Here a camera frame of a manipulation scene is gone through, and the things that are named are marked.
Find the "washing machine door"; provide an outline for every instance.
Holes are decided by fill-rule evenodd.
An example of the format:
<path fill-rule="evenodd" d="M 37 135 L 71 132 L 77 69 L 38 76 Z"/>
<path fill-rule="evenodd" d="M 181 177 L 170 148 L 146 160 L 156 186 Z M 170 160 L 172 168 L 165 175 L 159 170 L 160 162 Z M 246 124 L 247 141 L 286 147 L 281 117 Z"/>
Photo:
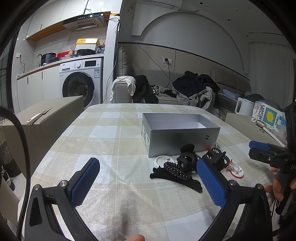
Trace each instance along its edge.
<path fill-rule="evenodd" d="M 82 95 L 84 107 L 87 107 L 94 95 L 94 82 L 85 73 L 71 73 L 63 83 L 62 93 L 63 97 Z"/>

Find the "pillow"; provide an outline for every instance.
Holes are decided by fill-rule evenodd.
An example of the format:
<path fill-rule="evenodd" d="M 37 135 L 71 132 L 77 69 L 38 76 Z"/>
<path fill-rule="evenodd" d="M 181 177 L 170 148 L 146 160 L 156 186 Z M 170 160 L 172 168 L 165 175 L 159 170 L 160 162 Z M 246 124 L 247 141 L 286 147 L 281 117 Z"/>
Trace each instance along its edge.
<path fill-rule="evenodd" d="M 128 67 L 128 60 L 127 54 L 124 51 L 124 48 L 121 46 L 117 53 L 116 59 L 116 77 L 120 76 L 129 76 L 129 67 Z"/>

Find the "human hand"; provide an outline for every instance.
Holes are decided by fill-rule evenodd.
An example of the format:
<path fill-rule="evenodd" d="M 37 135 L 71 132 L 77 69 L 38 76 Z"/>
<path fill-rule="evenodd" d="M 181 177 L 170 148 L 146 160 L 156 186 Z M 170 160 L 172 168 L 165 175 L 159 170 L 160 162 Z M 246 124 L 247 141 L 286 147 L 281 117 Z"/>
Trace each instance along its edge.
<path fill-rule="evenodd" d="M 144 238 L 143 235 L 137 234 L 137 235 L 135 235 L 133 237 L 130 237 L 126 241 L 145 241 L 145 238 Z"/>
<path fill-rule="evenodd" d="M 275 168 L 275 167 L 271 168 L 271 172 L 276 172 L 276 171 L 277 171 L 277 168 Z M 296 179 L 294 179 L 290 183 L 290 188 L 291 188 L 291 190 L 296 189 Z M 278 201 L 282 201 L 284 199 L 284 196 L 281 193 L 281 183 L 277 180 L 276 175 L 274 176 L 274 178 L 272 180 L 272 185 L 264 186 L 264 189 L 265 189 L 266 192 L 273 193 L 274 197 Z"/>

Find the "wall outlet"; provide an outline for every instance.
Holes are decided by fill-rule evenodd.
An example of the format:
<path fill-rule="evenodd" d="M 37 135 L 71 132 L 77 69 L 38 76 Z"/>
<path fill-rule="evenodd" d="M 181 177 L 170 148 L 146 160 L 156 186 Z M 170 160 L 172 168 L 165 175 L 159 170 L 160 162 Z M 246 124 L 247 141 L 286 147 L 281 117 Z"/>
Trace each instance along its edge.
<path fill-rule="evenodd" d="M 173 64 L 173 60 L 170 58 L 163 58 L 163 63 L 165 63 L 165 64 L 167 63 L 166 59 L 168 59 L 169 64 Z"/>

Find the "kitchen cabinet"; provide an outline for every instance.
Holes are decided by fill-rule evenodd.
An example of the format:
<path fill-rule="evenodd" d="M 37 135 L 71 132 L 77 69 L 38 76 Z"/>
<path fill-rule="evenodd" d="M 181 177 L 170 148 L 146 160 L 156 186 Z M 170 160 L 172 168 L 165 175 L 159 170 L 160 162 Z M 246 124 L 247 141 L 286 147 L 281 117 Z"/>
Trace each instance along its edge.
<path fill-rule="evenodd" d="M 17 96 L 19 99 L 20 111 L 27 109 L 27 77 L 17 81 Z"/>
<path fill-rule="evenodd" d="M 42 71 L 43 99 L 56 99 L 61 97 L 59 86 L 59 66 Z"/>
<path fill-rule="evenodd" d="M 67 0 L 60 21 L 84 14 L 87 0 Z"/>
<path fill-rule="evenodd" d="M 86 8 L 91 9 L 92 13 L 96 12 L 110 12 L 112 8 L 112 2 L 110 0 L 89 0 Z"/>
<path fill-rule="evenodd" d="M 27 38 L 60 21 L 67 0 L 58 0 L 36 11 L 31 20 Z"/>
<path fill-rule="evenodd" d="M 20 111 L 43 100 L 42 72 L 31 74 L 17 81 Z"/>

